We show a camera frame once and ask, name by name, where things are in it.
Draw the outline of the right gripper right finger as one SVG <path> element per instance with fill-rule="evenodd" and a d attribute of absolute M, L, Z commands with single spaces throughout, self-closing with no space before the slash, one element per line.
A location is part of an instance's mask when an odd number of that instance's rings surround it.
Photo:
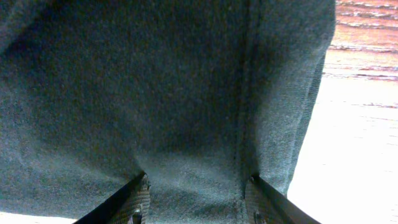
<path fill-rule="evenodd" d="M 247 181 L 244 199 L 250 224 L 320 224 L 258 175 Z"/>

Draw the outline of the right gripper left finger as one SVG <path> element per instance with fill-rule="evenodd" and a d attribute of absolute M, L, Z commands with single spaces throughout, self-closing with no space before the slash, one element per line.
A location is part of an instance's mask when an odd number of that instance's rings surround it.
<path fill-rule="evenodd" d="M 149 207 L 150 182 L 141 172 L 74 224 L 145 224 Z"/>

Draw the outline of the dark green Nike t-shirt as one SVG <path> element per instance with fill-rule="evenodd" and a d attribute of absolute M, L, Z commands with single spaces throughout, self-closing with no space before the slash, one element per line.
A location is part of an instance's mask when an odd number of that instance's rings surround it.
<path fill-rule="evenodd" d="M 1 211 L 77 219 L 145 172 L 150 223 L 244 223 L 334 31 L 334 1 L 1 1 Z"/>

